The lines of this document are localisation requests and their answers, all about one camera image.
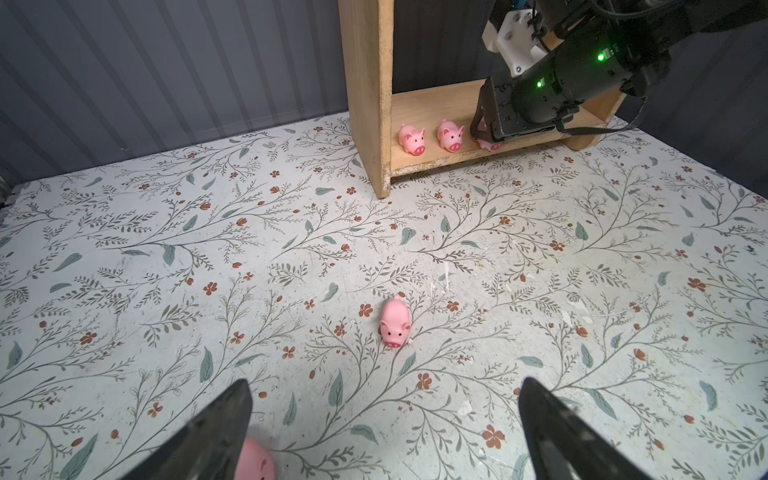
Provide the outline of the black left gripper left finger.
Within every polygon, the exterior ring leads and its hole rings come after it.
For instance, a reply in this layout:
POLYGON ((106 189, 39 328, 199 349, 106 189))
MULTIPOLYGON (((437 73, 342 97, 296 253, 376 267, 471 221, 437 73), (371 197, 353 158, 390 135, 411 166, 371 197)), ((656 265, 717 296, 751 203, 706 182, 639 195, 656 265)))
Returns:
POLYGON ((129 480, 232 479, 252 413, 244 379, 233 382, 124 477, 129 480))

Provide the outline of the wooden shelf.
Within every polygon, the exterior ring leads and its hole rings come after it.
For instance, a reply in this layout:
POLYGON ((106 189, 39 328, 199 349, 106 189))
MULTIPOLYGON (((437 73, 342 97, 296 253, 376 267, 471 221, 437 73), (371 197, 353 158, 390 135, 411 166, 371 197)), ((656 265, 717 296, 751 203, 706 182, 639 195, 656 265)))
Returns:
POLYGON ((439 145, 444 120, 471 122, 482 81, 394 93, 395 4, 341 1, 338 4, 351 133, 376 196, 389 196, 393 179, 491 156, 466 138, 450 153, 439 145), (402 125, 426 130, 426 150, 414 156, 398 143, 402 125))

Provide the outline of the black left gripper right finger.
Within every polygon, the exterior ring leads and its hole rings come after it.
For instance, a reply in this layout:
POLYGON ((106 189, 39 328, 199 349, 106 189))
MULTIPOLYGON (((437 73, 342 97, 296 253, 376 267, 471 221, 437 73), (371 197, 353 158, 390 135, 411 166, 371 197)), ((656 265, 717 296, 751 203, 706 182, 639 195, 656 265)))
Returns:
POLYGON ((538 479, 650 479, 532 377, 522 383, 519 411, 538 479))

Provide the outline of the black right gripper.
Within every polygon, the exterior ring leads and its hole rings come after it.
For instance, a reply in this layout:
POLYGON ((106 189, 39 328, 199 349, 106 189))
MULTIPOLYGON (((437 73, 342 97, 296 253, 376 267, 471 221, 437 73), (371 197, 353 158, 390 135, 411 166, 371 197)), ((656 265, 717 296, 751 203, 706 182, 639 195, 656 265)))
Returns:
POLYGON ((645 112, 622 128, 569 127, 580 106, 614 89, 646 99, 668 74, 671 56, 648 36, 616 23, 581 23, 554 50, 513 78, 488 77, 479 93, 471 135, 496 144, 555 130, 591 136, 638 126, 645 112))

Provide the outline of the pink pig toy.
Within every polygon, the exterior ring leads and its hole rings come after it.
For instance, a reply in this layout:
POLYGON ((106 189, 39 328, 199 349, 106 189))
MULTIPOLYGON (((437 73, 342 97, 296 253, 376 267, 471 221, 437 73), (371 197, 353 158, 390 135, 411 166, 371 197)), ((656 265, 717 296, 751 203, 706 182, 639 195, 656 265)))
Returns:
POLYGON ((384 345, 392 349, 402 348, 411 331, 411 315, 407 305, 400 298, 389 300, 383 307, 379 334, 384 345))
MULTIPOLYGON (((488 128, 487 128, 487 125, 486 125, 485 121, 481 120, 479 122, 479 124, 478 124, 478 132, 479 133, 486 133, 487 131, 488 131, 488 128)), ((475 141, 477 142, 477 144, 478 144, 478 146, 480 148, 488 150, 488 151, 492 151, 492 152, 498 151, 501 148, 501 146, 502 146, 501 143, 491 143, 491 142, 487 142, 487 141, 485 141, 485 140, 483 140, 481 138, 476 138, 475 141)))
POLYGON ((240 452, 234 480, 275 480, 274 462, 255 439, 246 437, 240 452))
POLYGON ((412 156, 421 156, 425 150, 424 128, 419 129, 410 124, 402 124, 398 132, 398 143, 403 150, 412 156))
POLYGON ((453 121, 443 120, 437 129, 437 139, 441 148, 449 153, 458 152, 463 143, 464 126, 453 121))

